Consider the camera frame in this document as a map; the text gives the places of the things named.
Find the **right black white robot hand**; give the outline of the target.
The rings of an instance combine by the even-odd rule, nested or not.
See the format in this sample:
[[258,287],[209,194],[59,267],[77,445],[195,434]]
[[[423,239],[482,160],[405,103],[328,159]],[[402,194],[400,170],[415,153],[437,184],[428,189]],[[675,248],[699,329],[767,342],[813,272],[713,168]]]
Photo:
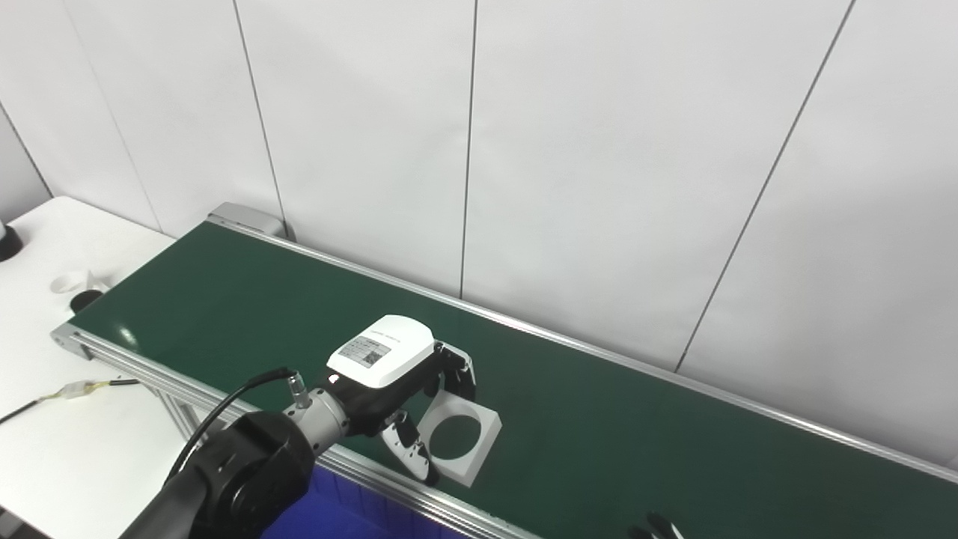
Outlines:
[[626,530],[627,538],[671,538],[683,539],[684,534],[671,520],[655,511],[646,514],[647,525],[631,525]]

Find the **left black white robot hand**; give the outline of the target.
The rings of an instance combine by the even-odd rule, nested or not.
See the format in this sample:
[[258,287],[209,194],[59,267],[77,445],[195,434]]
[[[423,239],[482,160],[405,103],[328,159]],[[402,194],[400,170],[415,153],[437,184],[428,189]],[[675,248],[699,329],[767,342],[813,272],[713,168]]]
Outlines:
[[468,353],[436,340],[420,321],[396,314],[383,315],[333,352],[321,382],[345,413],[346,436],[378,436],[428,487],[441,474],[404,406],[418,393],[435,398],[440,389],[475,401],[476,385]]

